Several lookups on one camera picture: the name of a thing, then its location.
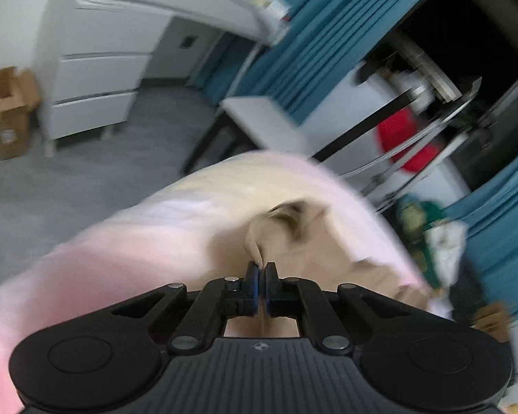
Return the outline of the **red garment on rack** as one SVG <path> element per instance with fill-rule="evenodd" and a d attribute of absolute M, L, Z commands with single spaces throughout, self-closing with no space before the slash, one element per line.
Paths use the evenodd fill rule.
<path fill-rule="evenodd" d="M 410 108 L 403 108 L 376 127 L 376 135 L 383 152 L 393 150 L 405 140 L 419 133 L 423 124 L 418 121 Z M 429 164 L 440 152 L 441 147 L 434 141 L 423 147 L 420 152 L 406 162 L 401 169 L 410 173 L 417 173 Z"/>

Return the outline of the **white stool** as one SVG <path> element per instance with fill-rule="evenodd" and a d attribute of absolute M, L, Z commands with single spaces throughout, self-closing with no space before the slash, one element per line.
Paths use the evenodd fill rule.
<path fill-rule="evenodd" d="M 313 149 L 297 124 L 270 98 L 229 97 L 220 103 L 215 121 L 201 137 L 181 169 L 189 175 L 222 129 L 233 132 L 234 139 L 223 153 L 228 158 L 240 145 L 312 156 Z"/>

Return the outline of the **pastel tie-dye bed sheet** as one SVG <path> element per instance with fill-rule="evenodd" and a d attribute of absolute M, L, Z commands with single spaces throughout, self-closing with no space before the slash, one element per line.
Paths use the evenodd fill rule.
<path fill-rule="evenodd" d="M 139 205 L 89 227 L 0 285 L 0 413 L 22 405 L 9 377 L 13 348 L 28 335 L 137 294 L 180 282 L 198 290 L 221 268 L 215 238 L 292 201 L 328 209 L 344 249 L 389 263 L 430 298 L 416 265 L 368 200 L 314 162 L 250 152 L 209 166 Z"/>

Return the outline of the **blue curtain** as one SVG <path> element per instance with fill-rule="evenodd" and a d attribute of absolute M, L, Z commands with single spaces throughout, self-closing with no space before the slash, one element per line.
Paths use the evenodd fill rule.
<path fill-rule="evenodd" d="M 501 301 L 518 318 L 518 157 L 489 182 L 446 207 L 468 226 L 465 255 L 488 302 Z"/>
<path fill-rule="evenodd" d="M 268 96 L 298 124 L 421 0 L 284 0 L 290 29 L 263 49 L 238 96 Z"/>

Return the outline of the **dark window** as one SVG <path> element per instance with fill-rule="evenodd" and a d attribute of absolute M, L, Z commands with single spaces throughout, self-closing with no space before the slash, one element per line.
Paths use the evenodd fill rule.
<path fill-rule="evenodd" d="M 479 85 L 443 133 L 470 130 L 451 156 L 470 190 L 518 156 L 518 0 L 422 0 L 365 57 L 357 80 L 373 75 L 397 93 L 425 85 L 424 121 Z"/>

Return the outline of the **silver tripod stand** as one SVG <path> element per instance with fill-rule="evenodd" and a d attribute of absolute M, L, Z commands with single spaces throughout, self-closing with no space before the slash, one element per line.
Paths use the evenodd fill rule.
<path fill-rule="evenodd" d="M 363 166 L 359 166 L 352 171 L 344 173 L 342 178 L 350 178 L 354 175 L 358 175 L 372 166 L 376 166 L 379 162 L 388 161 L 390 158 L 405 151 L 405 154 L 403 154 L 397 162 L 393 162 L 393 164 L 385 169 L 384 172 L 374 176 L 371 179 L 371 182 L 361 191 L 364 196 L 373 193 L 377 188 L 387 182 L 388 178 L 401 169 L 406 162 L 409 162 L 410 159 L 413 159 L 413 157 L 426 148 L 426 146 L 429 146 L 430 142 L 435 137 L 438 137 L 439 133 L 442 133 L 449 124 L 452 124 L 452 121 L 459 115 L 459 113 L 467 108 L 468 105 L 472 103 L 472 100 L 475 99 L 475 96 L 478 94 L 481 87 L 481 83 L 482 78 L 475 79 L 472 83 L 472 87 L 465 95 L 459 96 L 458 99 L 444 105 L 444 108 L 440 111 L 440 116 L 437 119 L 416 132 L 411 137 L 403 140 L 400 144 L 397 144 L 397 146 L 394 146 L 394 148 L 386 151 L 383 155 L 367 162 Z M 355 124 L 354 127 L 350 128 L 344 134 L 341 134 L 335 140 L 313 154 L 313 160 L 317 162 L 326 162 L 328 158 L 355 142 L 359 137 L 364 136 L 365 133 L 375 128 L 381 122 L 386 121 L 388 118 L 393 116 L 393 110 L 399 112 L 404 108 L 408 108 L 418 98 L 417 94 L 419 93 L 419 90 L 420 88 L 416 87 L 403 92 L 401 95 L 366 117 L 359 124 Z"/>

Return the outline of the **cardboard box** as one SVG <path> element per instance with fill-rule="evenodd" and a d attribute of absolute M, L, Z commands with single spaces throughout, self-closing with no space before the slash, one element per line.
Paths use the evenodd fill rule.
<path fill-rule="evenodd" d="M 29 146 L 30 117 L 42 102 L 29 68 L 0 68 L 0 160 L 23 155 Z"/>

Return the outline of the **pile of clothes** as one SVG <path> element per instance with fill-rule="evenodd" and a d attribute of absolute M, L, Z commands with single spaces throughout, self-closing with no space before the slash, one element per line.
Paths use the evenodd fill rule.
<path fill-rule="evenodd" d="M 471 325 L 485 306 L 479 276 L 466 256 L 468 227 L 433 201 L 404 195 L 383 211 L 436 302 L 455 322 Z"/>

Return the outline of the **brown paper bag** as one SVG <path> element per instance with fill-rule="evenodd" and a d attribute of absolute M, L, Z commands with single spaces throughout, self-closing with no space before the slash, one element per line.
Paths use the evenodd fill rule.
<path fill-rule="evenodd" d="M 503 301 L 479 308 L 473 316 L 472 327 L 505 344 L 510 341 L 512 318 Z"/>

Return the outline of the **right blue curtain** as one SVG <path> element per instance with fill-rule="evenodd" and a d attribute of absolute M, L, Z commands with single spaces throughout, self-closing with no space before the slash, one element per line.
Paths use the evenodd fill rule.
<path fill-rule="evenodd" d="M 518 157 L 489 182 L 446 207 L 468 226 L 465 255 L 488 302 L 501 301 L 518 318 Z"/>

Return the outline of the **left blue curtain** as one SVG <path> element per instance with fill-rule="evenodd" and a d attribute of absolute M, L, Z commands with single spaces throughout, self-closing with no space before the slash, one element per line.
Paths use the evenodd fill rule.
<path fill-rule="evenodd" d="M 238 96 L 268 96 L 298 124 L 421 0 L 284 0 L 290 29 L 263 49 Z"/>

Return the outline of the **tan t-shirt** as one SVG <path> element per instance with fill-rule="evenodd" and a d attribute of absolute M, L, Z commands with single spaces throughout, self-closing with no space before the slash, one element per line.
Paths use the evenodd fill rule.
<path fill-rule="evenodd" d="M 211 242 L 224 272 L 238 274 L 247 263 L 261 269 L 274 263 L 281 277 L 306 278 L 323 290 L 351 283 L 404 303 L 429 309 L 430 298 L 389 263 L 358 259 L 344 249 L 331 229 L 328 209 L 309 201 L 292 201 L 260 213 Z"/>

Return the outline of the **white dresser desk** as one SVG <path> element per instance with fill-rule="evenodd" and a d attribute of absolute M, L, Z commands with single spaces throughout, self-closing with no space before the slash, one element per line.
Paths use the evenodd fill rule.
<path fill-rule="evenodd" d="M 97 128 L 110 137 L 127 120 L 176 18 L 252 40 L 254 52 L 277 45 L 289 30 L 249 0 L 47 0 L 33 66 L 46 156 L 63 137 Z"/>

